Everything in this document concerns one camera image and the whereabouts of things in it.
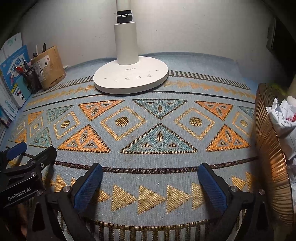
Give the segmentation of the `blue workbook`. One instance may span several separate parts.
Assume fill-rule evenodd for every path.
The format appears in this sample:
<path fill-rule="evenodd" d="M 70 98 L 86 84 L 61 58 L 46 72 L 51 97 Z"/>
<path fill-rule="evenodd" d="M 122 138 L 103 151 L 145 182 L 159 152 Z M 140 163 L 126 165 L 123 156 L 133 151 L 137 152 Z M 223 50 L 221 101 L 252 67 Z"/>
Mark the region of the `blue workbook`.
<path fill-rule="evenodd" d="M 24 61 L 28 63 L 29 60 L 27 46 L 24 45 L 1 64 L 2 77 L 18 108 L 22 108 L 30 97 L 31 91 L 24 77 L 16 71 L 16 67 L 23 68 L 25 66 Z"/>

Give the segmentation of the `amber glass bowl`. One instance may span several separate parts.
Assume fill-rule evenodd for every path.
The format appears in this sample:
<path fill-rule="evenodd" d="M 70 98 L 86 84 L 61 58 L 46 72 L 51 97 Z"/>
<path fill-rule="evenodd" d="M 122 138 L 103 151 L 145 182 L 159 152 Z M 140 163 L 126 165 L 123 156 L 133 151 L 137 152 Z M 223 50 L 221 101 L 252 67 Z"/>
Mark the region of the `amber glass bowl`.
<path fill-rule="evenodd" d="M 254 134 L 269 204 L 274 216 L 286 226 L 295 225 L 292 189 L 287 172 L 287 161 L 280 141 L 266 110 L 275 98 L 284 96 L 271 85 L 260 83 L 257 88 L 254 111 Z"/>

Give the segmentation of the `black mesh pen holder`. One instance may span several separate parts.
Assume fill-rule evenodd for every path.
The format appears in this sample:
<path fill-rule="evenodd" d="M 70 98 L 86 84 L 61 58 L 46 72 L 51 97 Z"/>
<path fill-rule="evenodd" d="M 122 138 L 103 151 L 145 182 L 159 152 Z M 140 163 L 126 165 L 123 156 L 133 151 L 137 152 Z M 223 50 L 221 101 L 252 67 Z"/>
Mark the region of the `black mesh pen holder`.
<path fill-rule="evenodd" d="M 34 68 L 32 68 L 31 70 L 26 71 L 23 74 L 24 79 L 26 80 L 29 90 L 32 94 L 37 93 L 39 90 L 42 89 L 42 86 L 40 84 L 40 81 L 36 75 L 36 72 L 34 70 Z"/>

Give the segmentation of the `patterned blue table mat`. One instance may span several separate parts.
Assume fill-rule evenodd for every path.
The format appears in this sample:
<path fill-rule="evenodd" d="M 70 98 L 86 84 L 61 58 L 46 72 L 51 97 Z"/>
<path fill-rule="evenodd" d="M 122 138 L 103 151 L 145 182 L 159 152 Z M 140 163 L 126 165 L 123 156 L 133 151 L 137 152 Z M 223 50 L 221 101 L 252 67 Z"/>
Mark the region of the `patterned blue table mat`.
<path fill-rule="evenodd" d="M 204 240 L 215 213 L 198 181 L 201 163 L 229 185 L 255 189 L 255 96 L 237 63 L 202 54 L 155 57 L 169 75 L 154 90 L 100 93 L 93 75 L 106 60 L 87 62 L 34 94 L 4 131 L 2 149 L 28 146 L 10 166 L 57 150 L 55 164 L 43 171 L 53 191 L 74 184 L 94 162 L 102 165 L 85 213 L 96 240 Z"/>

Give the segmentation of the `white desk lamp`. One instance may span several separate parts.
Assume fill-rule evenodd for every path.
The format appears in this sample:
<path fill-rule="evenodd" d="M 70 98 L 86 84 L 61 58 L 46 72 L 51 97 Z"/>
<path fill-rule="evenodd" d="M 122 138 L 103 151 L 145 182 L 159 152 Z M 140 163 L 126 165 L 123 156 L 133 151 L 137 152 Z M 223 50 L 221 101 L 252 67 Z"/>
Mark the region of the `white desk lamp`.
<path fill-rule="evenodd" d="M 133 21 L 130 1 L 116 2 L 116 21 L 117 59 L 95 72 L 94 86 L 103 93 L 126 95 L 162 85 L 168 78 L 168 66 L 159 59 L 138 55 L 137 25 Z"/>

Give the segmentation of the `paper with red writing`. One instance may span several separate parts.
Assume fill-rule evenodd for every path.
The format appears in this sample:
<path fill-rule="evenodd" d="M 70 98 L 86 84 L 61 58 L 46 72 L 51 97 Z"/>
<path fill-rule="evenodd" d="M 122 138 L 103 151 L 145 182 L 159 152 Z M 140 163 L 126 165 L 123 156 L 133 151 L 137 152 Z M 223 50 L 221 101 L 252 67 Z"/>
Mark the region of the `paper with red writing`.
<path fill-rule="evenodd" d="M 288 96 L 281 103 L 278 98 L 266 107 L 273 127 L 280 140 L 281 149 L 289 160 L 295 157 L 295 98 Z"/>

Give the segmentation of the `cardboard pen holder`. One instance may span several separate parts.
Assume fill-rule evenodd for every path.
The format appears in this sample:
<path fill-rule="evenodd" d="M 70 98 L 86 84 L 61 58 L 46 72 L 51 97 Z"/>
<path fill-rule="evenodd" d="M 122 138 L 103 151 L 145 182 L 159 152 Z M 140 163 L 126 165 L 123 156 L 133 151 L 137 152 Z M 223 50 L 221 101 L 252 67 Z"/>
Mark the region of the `cardboard pen holder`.
<path fill-rule="evenodd" d="M 47 90 L 66 77 L 56 45 L 39 54 L 31 61 L 43 90 Z"/>

